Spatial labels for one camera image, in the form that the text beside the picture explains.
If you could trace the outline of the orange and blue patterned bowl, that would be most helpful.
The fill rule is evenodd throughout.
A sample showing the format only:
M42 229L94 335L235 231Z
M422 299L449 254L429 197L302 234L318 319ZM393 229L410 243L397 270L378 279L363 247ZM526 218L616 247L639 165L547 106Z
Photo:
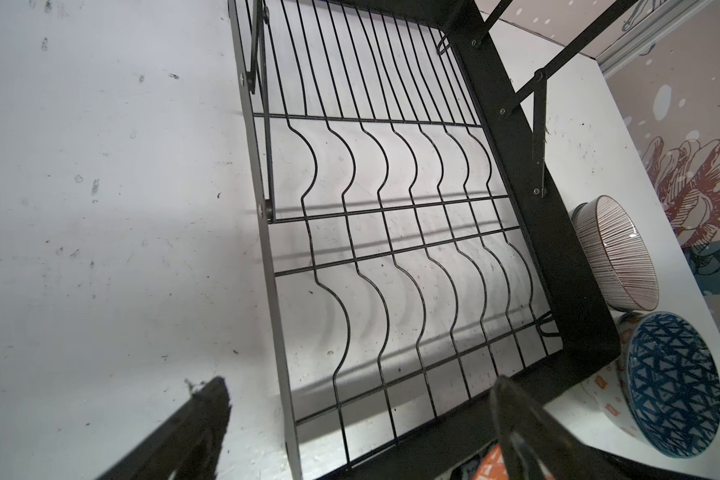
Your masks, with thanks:
M600 410L614 425L632 438L645 440L645 436L637 426L628 406L616 362L606 365L586 379L583 384L584 389L594 398ZM468 470L467 478L509 478L498 443L489 446L477 465Z

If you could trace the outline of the maroon striped bowl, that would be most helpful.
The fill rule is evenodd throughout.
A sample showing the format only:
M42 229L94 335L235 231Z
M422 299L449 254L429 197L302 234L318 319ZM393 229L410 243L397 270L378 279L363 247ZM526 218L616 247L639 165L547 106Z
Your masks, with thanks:
M655 268L626 210L601 195L577 206L571 221L606 304L622 312L655 310L660 298Z

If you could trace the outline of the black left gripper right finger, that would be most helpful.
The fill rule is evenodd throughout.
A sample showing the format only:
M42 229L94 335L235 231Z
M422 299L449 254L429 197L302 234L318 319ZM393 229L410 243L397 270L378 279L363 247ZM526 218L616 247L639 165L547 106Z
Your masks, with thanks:
M516 382L501 376L489 392L491 413L511 479L623 479L580 443Z

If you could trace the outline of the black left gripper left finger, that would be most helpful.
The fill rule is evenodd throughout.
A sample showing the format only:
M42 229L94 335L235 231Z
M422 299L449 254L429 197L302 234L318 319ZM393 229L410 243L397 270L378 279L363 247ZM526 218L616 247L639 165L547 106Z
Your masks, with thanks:
M214 479L231 413L225 380L211 379L102 479Z

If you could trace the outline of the blue geometric patterned bowl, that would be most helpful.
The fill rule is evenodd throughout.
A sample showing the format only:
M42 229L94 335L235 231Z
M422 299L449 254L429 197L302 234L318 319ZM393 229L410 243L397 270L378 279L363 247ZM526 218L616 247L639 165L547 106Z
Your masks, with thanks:
M622 391L647 443L671 458L692 458L720 425L720 379L699 332L667 311L628 312L617 322Z

